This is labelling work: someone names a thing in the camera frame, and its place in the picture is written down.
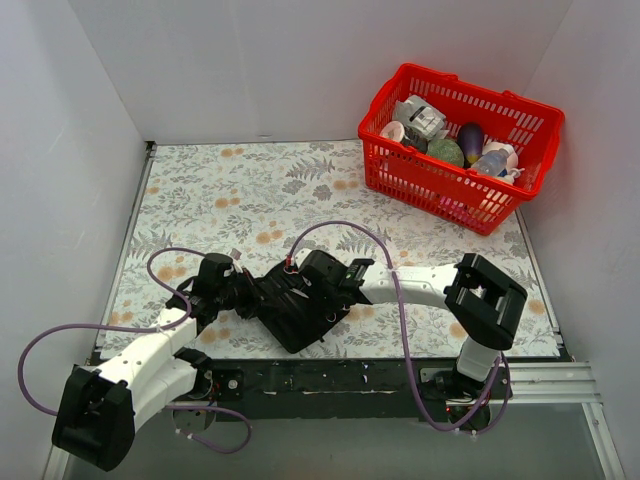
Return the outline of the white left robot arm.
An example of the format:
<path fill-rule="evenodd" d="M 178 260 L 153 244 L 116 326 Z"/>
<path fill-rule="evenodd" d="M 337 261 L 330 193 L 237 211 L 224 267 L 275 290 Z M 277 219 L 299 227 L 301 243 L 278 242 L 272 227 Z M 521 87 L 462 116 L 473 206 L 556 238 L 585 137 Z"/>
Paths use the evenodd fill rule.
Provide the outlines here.
<path fill-rule="evenodd" d="M 52 434 L 54 446 L 111 471 L 126 457 L 137 431 L 175 400 L 215 408 L 240 374 L 217 372 L 189 348 L 219 312 L 252 308 L 256 281 L 223 254 L 207 254 L 197 275 L 171 289 L 150 333 L 97 367 L 68 377 Z"/>

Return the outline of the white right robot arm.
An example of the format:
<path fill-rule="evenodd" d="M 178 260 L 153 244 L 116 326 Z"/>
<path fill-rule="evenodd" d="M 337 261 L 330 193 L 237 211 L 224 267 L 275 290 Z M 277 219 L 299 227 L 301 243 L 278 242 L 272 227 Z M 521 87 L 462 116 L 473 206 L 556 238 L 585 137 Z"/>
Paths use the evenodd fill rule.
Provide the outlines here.
<path fill-rule="evenodd" d="M 370 258 L 345 265 L 321 250 L 295 257 L 292 338 L 285 349 L 297 353 L 318 341 L 356 304 L 408 304 L 451 312 L 467 334 L 452 373 L 454 389 L 475 397 L 489 384 L 501 352 L 512 348 L 528 299 L 526 290 L 490 261 L 466 253 L 455 264 L 400 267 Z"/>

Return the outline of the silver straight scissors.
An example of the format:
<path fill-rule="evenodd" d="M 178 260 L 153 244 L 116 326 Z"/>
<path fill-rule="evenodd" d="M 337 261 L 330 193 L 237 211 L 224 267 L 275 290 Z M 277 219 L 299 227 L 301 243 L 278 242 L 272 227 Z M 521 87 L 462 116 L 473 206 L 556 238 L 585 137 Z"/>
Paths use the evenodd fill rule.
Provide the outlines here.
<path fill-rule="evenodd" d="M 308 297 L 312 283 L 302 275 L 289 276 L 290 289 L 298 295 Z"/>

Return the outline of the silver thinning scissors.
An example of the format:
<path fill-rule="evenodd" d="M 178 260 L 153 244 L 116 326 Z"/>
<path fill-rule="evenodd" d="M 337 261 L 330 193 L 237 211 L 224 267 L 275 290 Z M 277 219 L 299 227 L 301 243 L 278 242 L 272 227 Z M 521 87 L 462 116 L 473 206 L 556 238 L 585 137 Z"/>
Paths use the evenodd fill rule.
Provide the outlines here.
<path fill-rule="evenodd" d="M 329 324 L 335 324 L 339 321 L 341 321 L 342 319 L 344 319 L 348 314 L 350 313 L 350 307 L 347 305 L 343 305 L 341 308 L 333 311 L 332 313 L 330 313 L 325 320 L 329 323 Z"/>

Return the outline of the black zippered tool case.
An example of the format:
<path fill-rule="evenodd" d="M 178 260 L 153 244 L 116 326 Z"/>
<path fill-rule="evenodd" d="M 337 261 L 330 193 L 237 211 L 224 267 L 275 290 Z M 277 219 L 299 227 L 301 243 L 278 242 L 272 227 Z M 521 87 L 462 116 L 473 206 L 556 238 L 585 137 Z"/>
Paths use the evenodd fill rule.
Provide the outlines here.
<path fill-rule="evenodd" d="M 298 353 L 321 341 L 335 324 L 320 316 L 322 311 L 309 299 L 290 289 L 289 276 L 282 263 L 255 280 L 260 296 L 255 317 L 289 353 Z"/>

